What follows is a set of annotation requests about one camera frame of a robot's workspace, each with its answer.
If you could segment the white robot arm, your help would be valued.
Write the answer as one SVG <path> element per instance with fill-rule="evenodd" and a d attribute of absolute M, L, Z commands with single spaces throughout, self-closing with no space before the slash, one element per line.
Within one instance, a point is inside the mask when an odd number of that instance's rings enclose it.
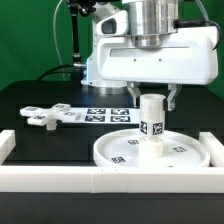
<path fill-rule="evenodd" d="M 165 108 L 175 108 L 184 84 L 207 85 L 218 75 L 220 27 L 213 21 L 181 20 L 180 0 L 96 0 L 93 49 L 82 84 L 98 93 L 126 88 L 140 96 L 141 83 L 164 83 Z"/>

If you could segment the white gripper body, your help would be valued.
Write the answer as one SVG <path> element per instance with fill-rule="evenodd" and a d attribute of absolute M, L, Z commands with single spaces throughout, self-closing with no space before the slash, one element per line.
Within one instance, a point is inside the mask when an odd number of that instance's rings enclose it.
<path fill-rule="evenodd" d="M 180 28 L 166 35 L 159 47 L 137 48 L 128 36 L 106 37 L 89 60 L 89 75 L 103 80 L 206 85 L 218 75 L 217 40 L 213 26 Z"/>

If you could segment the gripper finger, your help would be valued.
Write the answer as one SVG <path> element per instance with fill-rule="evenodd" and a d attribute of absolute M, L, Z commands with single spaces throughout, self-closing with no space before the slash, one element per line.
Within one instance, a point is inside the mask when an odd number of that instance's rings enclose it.
<path fill-rule="evenodd" d="M 137 106 L 137 99 L 141 95 L 141 92 L 139 90 L 139 84 L 135 82 L 128 82 L 127 83 L 127 89 L 132 96 L 133 99 L 133 106 Z"/>
<path fill-rule="evenodd" d="M 166 110 L 173 111 L 176 107 L 176 98 L 182 89 L 181 84 L 169 84 L 169 95 L 166 99 Z"/>

